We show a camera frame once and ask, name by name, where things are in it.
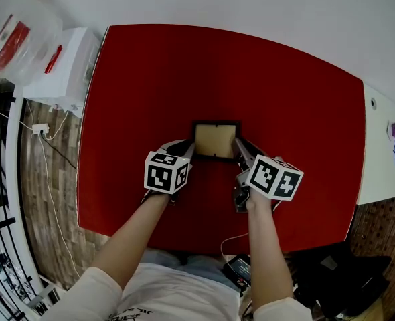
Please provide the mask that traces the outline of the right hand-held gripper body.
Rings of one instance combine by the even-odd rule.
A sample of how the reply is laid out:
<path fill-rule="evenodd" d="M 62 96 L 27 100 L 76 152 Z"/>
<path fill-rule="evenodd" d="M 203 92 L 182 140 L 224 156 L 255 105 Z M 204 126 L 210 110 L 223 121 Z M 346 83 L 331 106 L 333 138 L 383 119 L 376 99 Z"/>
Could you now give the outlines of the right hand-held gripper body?
<path fill-rule="evenodd" d="M 237 212 L 247 212 L 246 202 L 253 188 L 264 197 L 277 201 L 275 210 L 281 201 L 291 201 L 300 185 L 304 172 L 293 165 L 276 158 L 258 155 L 252 166 L 236 176 L 233 193 Z"/>

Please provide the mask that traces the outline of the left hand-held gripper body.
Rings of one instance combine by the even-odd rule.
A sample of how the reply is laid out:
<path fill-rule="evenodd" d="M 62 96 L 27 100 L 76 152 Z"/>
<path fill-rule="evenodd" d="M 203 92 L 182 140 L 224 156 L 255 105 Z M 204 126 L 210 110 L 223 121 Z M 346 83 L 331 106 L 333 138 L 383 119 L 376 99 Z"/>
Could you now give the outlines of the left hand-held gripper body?
<path fill-rule="evenodd" d="M 169 204 L 175 205 L 179 190 L 187 184 L 191 168 L 191 161 L 183 156 L 150 152 L 145 161 L 144 188 L 147 192 L 141 202 L 152 195 L 167 194 Z"/>

